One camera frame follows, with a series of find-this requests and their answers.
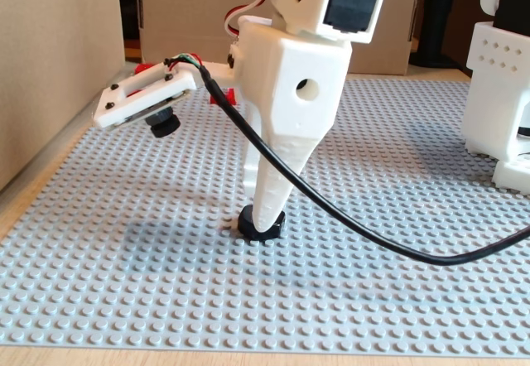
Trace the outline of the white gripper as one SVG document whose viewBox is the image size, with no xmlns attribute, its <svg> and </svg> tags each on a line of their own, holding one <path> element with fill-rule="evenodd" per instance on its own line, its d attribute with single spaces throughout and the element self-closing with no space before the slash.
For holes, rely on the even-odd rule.
<svg viewBox="0 0 530 366">
<path fill-rule="evenodd" d="M 246 103 L 245 119 L 269 145 L 269 137 L 322 139 L 331 129 L 349 68 L 347 41 L 294 36 L 270 19 L 242 16 L 231 47 L 234 78 Z M 260 151 L 245 141 L 243 189 L 256 198 Z"/>
</svg>

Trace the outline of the white fixed gripper finger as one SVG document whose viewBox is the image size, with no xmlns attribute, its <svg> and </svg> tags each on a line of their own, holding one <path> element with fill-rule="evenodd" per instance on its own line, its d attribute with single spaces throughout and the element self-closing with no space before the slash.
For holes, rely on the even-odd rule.
<svg viewBox="0 0 530 366">
<path fill-rule="evenodd" d="M 320 139 L 280 136 L 263 132 L 263 140 L 297 175 L 307 163 Z M 282 212 L 293 184 L 264 156 L 258 165 L 258 178 L 253 197 L 253 224 L 260 233 L 269 230 Z"/>
</svg>

